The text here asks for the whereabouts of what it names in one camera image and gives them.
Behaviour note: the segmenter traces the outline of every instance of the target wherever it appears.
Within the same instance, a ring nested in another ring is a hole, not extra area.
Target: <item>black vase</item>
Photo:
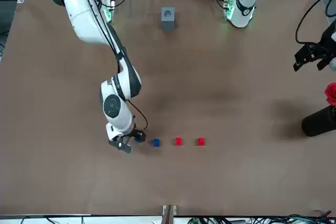
[[[334,106],[328,106],[302,120],[302,129],[307,136],[317,136],[336,129]]]

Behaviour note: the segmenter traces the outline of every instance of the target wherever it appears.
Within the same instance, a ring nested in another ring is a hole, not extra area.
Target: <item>red cube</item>
[[[204,145],[205,145],[205,144],[204,144],[204,138],[203,138],[203,137],[199,137],[199,138],[198,138],[197,145],[198,145],[198,146],[204,146]]]
[[[182,145],[182,138],[180,137],[175,138],[175,145]]]

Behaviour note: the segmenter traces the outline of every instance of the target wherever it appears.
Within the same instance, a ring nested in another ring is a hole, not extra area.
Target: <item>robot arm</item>
[[[225,0],[224,16],[235,27],[246,27],[252,19],[256,0]]]
[[[118,73],[100,87],[100,101],[108,120],[106,125],[109,143],[120,150],[131,152],[124,137],[134,136],[143,142],[145,134],[137,130],[126,100],[135,97],[141,90],[141,80],[127,56],[127,51],[113,27],[101,14],[99,0],[54,0],[66,7],[72,27],[79,39],[87,43],[107,44],[118,63]]]
[[[316,60],[319,60],[319,70],[329,64],[331,69],[336,71],[336,20],[323,32],[318,43],[304,42],[304,46],[295,54],[295,60],[294,71]]]

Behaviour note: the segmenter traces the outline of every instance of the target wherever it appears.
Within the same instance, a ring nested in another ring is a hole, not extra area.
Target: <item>red flower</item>
[[[329,84],[324,93],[327,96],[327,102],[336,106],[336,82]]]

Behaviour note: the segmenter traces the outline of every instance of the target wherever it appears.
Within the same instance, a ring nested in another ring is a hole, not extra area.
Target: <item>brown table surface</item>
[[[292,68],[295,28],[313,1],[258,0],[241,30],[214,0],[118,7],[114,27],[143,83],[132,101],[149,120],[148,142],[126,154],[108,144],[98,98],[116,73],[112,51],[80,41],[63,7],[25,0],[0,64],[0,214],[156,215],[166,204],[179,215],[336,211],[336,133],[300,131],[327,106],[336,75]],[[173,32],[161,29],[162,6],[176,9]],[[307,17],[301,39],[319,40],[323,11]],[[205,147],[195,146],[201,136]]]

